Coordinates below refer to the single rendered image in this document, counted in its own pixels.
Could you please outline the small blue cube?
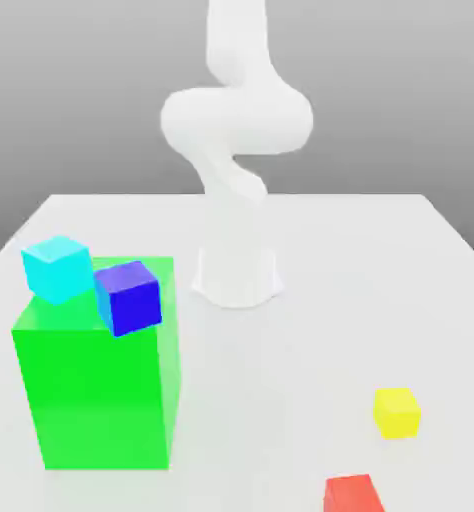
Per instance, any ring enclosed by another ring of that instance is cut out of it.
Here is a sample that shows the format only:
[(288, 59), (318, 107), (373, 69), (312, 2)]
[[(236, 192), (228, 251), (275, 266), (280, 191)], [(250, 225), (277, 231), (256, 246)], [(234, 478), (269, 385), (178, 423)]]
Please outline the small blue cube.
[(114, 337), (160, 324), (160, 285), (140, 260), (94, 272), (98, 312)]

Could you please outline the small cyan cube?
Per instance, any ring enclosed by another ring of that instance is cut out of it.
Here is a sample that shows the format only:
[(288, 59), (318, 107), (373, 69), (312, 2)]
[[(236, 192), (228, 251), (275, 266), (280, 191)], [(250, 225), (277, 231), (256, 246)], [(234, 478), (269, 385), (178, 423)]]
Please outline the small cyan cube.
[(66, 236), (54, 236), (21, 250), (29, 289), (53, 305), (94, 286), (89, 249)]

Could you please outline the small yellow cube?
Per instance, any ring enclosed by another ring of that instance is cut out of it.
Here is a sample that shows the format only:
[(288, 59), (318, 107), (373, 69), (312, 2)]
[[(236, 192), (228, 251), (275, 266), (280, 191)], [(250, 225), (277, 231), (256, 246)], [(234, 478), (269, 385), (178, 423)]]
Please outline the small yellow cube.
[(373, 418), (384, 439), (414, 438), (421, 408), (409, 388), (381, 388), (375, 391)]

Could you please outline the small red cube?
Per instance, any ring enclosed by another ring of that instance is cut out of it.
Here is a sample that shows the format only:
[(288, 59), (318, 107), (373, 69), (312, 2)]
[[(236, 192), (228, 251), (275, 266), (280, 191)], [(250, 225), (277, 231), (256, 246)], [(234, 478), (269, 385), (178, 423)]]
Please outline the small red cube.
[(385, 512), (369, 474), (328, 478), (323, 512)]

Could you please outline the large green box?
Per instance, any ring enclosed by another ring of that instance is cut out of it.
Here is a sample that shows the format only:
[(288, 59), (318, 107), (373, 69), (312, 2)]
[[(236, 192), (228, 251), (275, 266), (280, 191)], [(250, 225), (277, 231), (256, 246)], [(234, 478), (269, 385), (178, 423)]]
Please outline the large green box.
[(148, 256), (162, 321), (121, 337), (93, 290), (61, 305), (34, 296), (11, 334), (48, 469), (170, 465), (181, 389), (174, 260)]

